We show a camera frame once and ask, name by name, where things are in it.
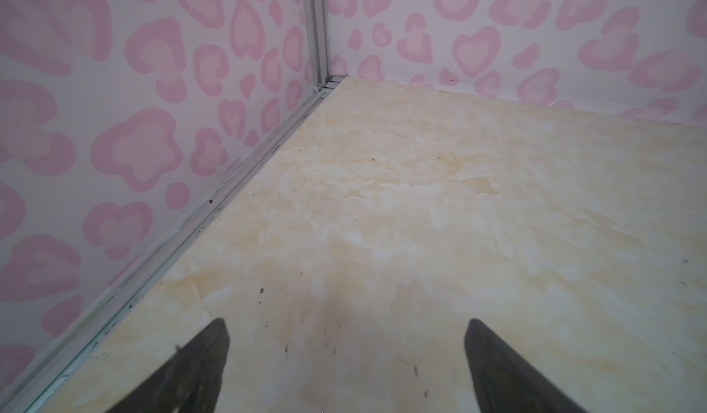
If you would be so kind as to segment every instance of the pink leopard print wall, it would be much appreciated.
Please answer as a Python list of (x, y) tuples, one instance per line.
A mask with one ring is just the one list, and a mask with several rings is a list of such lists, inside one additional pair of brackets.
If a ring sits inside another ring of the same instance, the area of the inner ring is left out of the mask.
[(313, 89), (302, 0), (0, 0), (0, 391)]
[(707, 126), (707, 0), (328, 0), (333, 73)]

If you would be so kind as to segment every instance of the marble floor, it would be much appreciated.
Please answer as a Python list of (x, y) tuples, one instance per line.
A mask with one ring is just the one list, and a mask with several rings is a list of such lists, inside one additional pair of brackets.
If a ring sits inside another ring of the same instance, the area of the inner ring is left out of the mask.
[(218, 412), (478, 412), (481, 318), (589, 412), (707, 405), (707, 131), (347, 78), (43, 407), (210, 320)]

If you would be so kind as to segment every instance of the floor panel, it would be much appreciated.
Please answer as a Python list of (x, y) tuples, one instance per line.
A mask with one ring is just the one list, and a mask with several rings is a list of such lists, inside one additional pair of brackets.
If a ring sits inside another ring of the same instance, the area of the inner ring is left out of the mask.
[(347, 78), (43, 413), (209, 320), (218, 412), (475, 412), (481, 318), (591, 412), (697, 412), (707, 132)]

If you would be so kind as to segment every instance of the cream marble surface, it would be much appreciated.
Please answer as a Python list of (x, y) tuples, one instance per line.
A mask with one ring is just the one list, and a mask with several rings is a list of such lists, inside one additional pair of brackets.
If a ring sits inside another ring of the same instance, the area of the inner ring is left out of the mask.
[(706, 259), (704, 130), (347, 78), (42, 411), (223, 317), (218, 412), (477, 412), (478, 317), (590, 412), (703, 412)]

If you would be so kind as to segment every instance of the seam between wall and floor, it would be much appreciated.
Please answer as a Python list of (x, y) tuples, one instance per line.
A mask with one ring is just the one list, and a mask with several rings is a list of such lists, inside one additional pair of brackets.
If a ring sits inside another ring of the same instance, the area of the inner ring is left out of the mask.
[(39, 410), (342, 80), (342, 77), (332, 80), (330, 75), (325, 0), (304, 2), (314, 81), (312, 93), (244, 157), (237, 170), (211, 188), (199, 204), (182, 216), (142, 256), (118, 285), (94, 302), (53, 347), (40, 355), (36, 363), (8, 387), (0, 398), (0, 413), (34, 413)]

